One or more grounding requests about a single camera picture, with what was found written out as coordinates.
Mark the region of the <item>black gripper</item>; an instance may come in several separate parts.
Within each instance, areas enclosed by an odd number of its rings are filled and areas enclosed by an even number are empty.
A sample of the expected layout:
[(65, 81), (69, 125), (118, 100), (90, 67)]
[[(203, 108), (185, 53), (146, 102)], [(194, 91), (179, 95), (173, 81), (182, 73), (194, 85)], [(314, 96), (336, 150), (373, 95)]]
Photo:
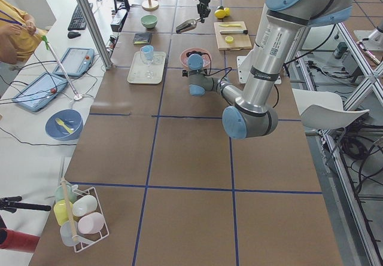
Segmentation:
[(205, 21), (209, 17), (210, 9), (209, 9), (209, 3), (211, 0), (198, 0), (199, 3), (197, 4), (197, 11), (200, 15), (199, 22), (205, 23)]

